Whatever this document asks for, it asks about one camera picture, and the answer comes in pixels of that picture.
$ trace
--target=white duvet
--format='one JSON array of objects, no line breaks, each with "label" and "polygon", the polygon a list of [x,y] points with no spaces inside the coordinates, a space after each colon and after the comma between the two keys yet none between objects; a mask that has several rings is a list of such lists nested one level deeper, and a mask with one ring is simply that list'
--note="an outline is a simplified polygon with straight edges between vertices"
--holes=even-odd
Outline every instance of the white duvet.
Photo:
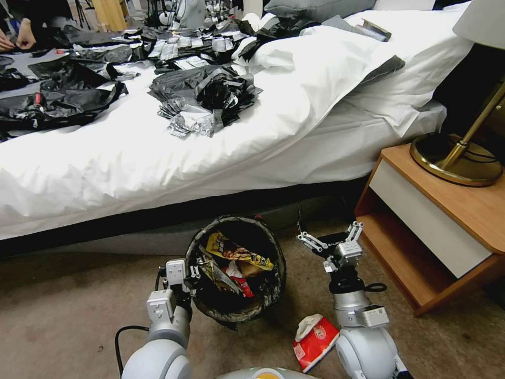
[{"label": "white duvet", "polygon": [[213,138],[184,140],[167,132],[147,94],[152,68],[138,67],[130,94],[92,124],[0,144],[0,239],[199,198],[205,183],[299,141],[394,54],[390,44],[324,26],[271,42],[257,59],[286,64],[255,74],[257,104]]}]

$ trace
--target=white pillow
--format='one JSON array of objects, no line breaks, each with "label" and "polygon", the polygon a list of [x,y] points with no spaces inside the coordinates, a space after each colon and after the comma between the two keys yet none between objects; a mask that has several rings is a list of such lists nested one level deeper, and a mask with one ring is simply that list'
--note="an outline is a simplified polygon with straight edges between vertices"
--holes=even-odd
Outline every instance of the white pillow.
[{"label": "white pillow", "polygon": [[472,47],[472,42],[452,31],[467,6],[458,4],[443,11],[365,11],[347,17],[351,25],[366,19],[391,32],[387,44],[406,64],[360,86],[345,101],[383,117],[403,136],[417,117],[416,108],[431,100],[437,86]]},{"label": "white pillow", "polygon": [[265,12],[279,17],[292,15],[323,22],[335,15],[347,17],[353,13],[370,9],[375,0],[270,0]]},{"label": "white pillow", "polygon": [[378,11],[399,11],[401,9],[430,11],[434,4],[435,0],[377,0],[373,8]]}]

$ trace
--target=white drawer front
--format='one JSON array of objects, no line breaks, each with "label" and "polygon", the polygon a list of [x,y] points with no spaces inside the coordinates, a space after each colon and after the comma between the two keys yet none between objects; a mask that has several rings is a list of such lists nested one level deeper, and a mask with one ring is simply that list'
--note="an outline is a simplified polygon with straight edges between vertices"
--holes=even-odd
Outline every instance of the white drawer front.
[{"label": "white drawer front", "polygon": [[491,255],[386,161],[381,160],[370,188],[456,277]]}]

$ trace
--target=wooden nightstand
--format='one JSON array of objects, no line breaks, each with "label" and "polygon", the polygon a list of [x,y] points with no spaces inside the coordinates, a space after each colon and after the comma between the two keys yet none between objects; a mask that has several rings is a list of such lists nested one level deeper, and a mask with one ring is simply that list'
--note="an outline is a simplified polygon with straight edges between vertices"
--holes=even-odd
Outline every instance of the wooden nightstand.
[{"label": "wooden nightstand", "polygon": [[505,275],[505,175],[490,187],[439,179],[382,150],[355,209],[362,241],[421,315]]}]

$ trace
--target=trash can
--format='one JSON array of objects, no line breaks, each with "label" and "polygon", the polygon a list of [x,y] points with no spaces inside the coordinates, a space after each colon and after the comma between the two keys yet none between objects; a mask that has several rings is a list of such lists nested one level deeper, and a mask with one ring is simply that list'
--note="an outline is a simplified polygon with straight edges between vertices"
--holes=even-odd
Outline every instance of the trash can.
[{"label": "trash can", "polygon": [[224,324],[259,316],[286,287],[286,261],[272,231],[260,219],[222,216],[191,241],[186,253],[200,279],[193,301]]}]

